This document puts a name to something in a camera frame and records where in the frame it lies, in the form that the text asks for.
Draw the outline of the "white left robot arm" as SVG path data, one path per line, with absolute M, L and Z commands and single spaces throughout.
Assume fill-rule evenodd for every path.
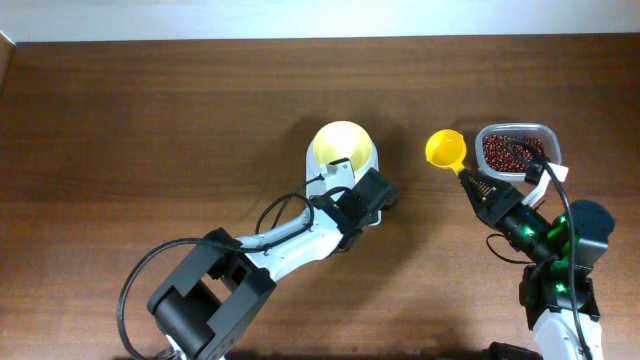
M 299 216 L 264 233 L 203 238 L 151 295 L 147 309 L 170 346 L 161 359 L 221 359 L 277 287 L 299 267 L 348 251 L 395 206 L 397 190 L 375 169 L 305 198 Z

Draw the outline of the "yellow measuring scoop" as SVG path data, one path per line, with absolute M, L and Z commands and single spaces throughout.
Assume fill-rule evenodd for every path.
M 458 175 L 465 169 L 463 161 L 467 147 L 461 133 L 443 129 L 434 133 L 425 146 L 425 156 L 428 163 L 441 168 L 452 170 Z

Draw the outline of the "red beans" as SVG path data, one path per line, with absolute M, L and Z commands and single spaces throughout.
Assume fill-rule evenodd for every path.
M 546 156 L 542 140 L 537 137 L 519 136 L 513 137 L 533 147 L 540 155 Z M 504 135 L 489 135 L 482 139 L 482 149 L 487 165 L 497 171 L 506 173 L 526 172 L 527 164 L 516 159 L 507 149 L 506 142 L 511 139 Z M 511 146 L 513 152 L 525 161 L 534 161 L 532 154 L 520 145 Z

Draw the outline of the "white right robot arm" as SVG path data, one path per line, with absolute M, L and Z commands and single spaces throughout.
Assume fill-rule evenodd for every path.
M 608 250 L 615 220 L 600 204 L 577 200 L 547 221 L 513 185 L 463 169 L 458 178 L 476 217 L 531 261 L 519 301 L 544 359 L 602 359 L 602 327 L 589 274 Z

